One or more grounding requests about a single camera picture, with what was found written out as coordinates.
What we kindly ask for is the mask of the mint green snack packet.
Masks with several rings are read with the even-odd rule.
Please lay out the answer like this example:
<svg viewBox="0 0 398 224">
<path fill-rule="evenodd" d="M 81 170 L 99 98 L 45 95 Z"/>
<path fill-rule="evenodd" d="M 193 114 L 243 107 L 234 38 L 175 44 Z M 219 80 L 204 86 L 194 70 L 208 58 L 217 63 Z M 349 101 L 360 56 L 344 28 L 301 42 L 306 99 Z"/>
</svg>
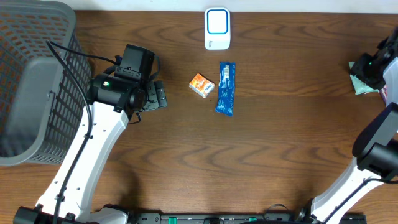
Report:
<svg viewBox="0 0 398 224">
<path fill-rule="evenodd" d="M 368 93 L 379 93 L 379 90 L 373 89 L 362 82 L 356 75 L 350 74 L 350 79 L 355 90 L 356 95 L 368 94 Z"/>
</svg>

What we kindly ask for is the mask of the purple snack box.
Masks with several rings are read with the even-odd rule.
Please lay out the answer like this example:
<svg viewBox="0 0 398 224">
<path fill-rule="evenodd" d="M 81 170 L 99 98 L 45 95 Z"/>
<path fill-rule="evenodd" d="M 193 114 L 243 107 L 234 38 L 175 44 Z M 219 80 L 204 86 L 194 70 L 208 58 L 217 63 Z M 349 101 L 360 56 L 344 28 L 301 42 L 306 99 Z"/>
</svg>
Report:
<svg viewBox="0 0 398 224">
<path fill-rule="evenodd" d="M 382 98 L 382 100 L 383 100 L 385 105 L 387 104 L 387 92 L 386 92 L 386 90 L 387 90 L 387 85 L 384 85 L 383 88 L 381 88 L 379 90 L 379 94 L 380 94 L 380 96 L 381 96 L 381 98 Z"/>
</svg>

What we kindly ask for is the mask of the small orange snack box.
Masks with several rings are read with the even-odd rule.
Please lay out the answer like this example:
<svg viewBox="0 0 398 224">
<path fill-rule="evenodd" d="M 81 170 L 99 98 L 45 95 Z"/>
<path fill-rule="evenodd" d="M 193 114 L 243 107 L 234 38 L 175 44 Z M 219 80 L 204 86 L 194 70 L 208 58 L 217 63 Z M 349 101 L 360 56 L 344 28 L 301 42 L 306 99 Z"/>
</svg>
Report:
<svg viewBox="0 0 398 224">
<path fill-rule="evenodd" d="M 206 98 L 215 88 L 215 84 L 197 73 L 190 81 L 189 87 L 202 98 Z"/>
</svg>

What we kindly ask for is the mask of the blue Oreo cookie pack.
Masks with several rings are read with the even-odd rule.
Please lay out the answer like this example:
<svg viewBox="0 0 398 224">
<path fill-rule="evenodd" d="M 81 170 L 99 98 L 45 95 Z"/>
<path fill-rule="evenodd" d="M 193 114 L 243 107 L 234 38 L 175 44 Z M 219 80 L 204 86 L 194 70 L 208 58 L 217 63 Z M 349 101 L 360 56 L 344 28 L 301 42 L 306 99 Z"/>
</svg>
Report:
<svg viewBox="0 0 398 224">
<path fill-rule="evenodd" d="M 233 115 L 235 94 L 236 64 L 230 62 L 220 63 L 220 82 L 218 84 L 218 101 L 215 108 L 217 113 L 226 116 Z"/>
</svg>

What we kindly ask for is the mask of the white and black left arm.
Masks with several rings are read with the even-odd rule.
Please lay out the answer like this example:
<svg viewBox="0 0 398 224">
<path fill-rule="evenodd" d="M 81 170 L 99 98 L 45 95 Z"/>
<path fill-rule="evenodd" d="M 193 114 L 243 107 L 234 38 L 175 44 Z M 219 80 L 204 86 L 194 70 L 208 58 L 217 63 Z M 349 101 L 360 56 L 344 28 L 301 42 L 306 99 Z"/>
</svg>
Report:
<svg viewBox="0 0 398 224">
<path fill-rule="evenodd" d="M 106 205 L 91 212 L 93 194 L 108 156 L 131 117 L 165 108 L 162 81 L 97 75 L 90 82 L 88 108 L 53 182 L 34 208 L 19 207 L 13 222 L 128 223 L 129 211 Z"/>
</svg>

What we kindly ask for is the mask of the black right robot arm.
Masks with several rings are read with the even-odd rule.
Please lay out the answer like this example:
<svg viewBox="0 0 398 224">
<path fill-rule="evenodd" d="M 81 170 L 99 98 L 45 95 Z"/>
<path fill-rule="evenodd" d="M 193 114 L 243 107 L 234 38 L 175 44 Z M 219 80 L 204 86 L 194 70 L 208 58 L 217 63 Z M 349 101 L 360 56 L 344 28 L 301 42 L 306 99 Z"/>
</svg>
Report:
<svg viewBox="0 0 398 224">
<path fill-rule="evenodd" d="M 386 108 L 359 134 L 353 159 L 339 178 L 299 211 L 299 223 L 339 223 L 367 193 L 397 176 L 397 47 L 363 54 L 352 72 L 368 85 L 387 87 Z"/>
</svg>

